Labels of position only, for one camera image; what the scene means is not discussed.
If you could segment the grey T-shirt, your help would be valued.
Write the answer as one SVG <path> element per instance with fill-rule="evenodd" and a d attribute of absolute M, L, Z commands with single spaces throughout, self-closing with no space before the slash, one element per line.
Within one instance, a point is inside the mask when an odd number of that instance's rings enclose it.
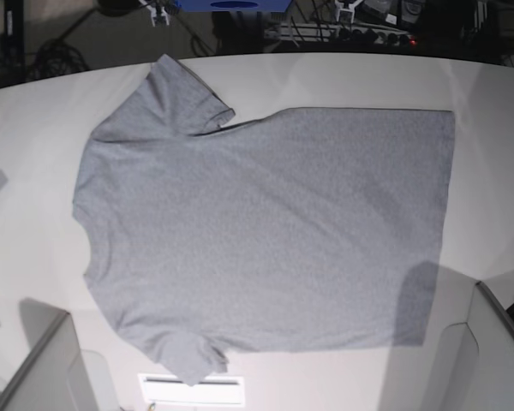
<path fill-rule="evenodd" d="M 165 56 L 92 131 L 73 215 L 110 327 L 190 385 L 230 351 L 421 345 L 454 115 L 234 115 Z"/>

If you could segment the white power strip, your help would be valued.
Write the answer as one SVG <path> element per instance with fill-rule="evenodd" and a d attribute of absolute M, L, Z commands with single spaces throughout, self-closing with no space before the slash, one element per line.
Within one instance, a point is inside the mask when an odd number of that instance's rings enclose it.
<path fill-rule="evenodd" d="M 264 31 L 264 38 L 287 41 L 295 45 L 306 43 L 356 43 L 384 46 L 416 46 L 413 34 L 392 27 L 369 24 L 340 25 L 332 23 L 282 22 Z"/>

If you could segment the blue box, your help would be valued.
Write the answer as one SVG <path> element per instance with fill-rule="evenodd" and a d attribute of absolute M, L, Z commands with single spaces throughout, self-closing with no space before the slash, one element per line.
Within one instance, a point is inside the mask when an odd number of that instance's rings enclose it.
<path fill-rule="evenodd" d="M 248 11 L 283 13 L 291 0 L 178 0 L 176 4 L 186 12 Z"/>

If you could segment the grey left partition panel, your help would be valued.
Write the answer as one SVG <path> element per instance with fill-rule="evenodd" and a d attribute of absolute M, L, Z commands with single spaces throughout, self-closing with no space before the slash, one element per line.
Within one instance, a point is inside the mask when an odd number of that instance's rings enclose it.
<path fill-rule="evenodd" d="M 71 315 L 58 311 L 0 391 L 0 410 L 98 410 Z"/>

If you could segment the grey partition panel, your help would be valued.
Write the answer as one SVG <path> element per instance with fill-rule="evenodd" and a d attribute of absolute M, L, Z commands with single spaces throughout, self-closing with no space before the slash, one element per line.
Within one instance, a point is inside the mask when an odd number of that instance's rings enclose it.
<path fill-rule="evenodd" d="M 514 324 L 485 283 L 442 332 L 421 408 L 514 410 Z"/>
<path fill-rule="evenodd" d="M 0 410 L 98 410 L 71 315 L 58 311 L 0 391 Z"/>

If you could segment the grey right partition panel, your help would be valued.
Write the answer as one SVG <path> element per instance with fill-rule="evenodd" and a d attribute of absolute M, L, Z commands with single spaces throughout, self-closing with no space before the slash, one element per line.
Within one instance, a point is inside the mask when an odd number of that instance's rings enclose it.
<path fill-rule="evenodd" d="M 442 332 L 421 408 L 514 410 L 514 324 L 485 283 Z"/>

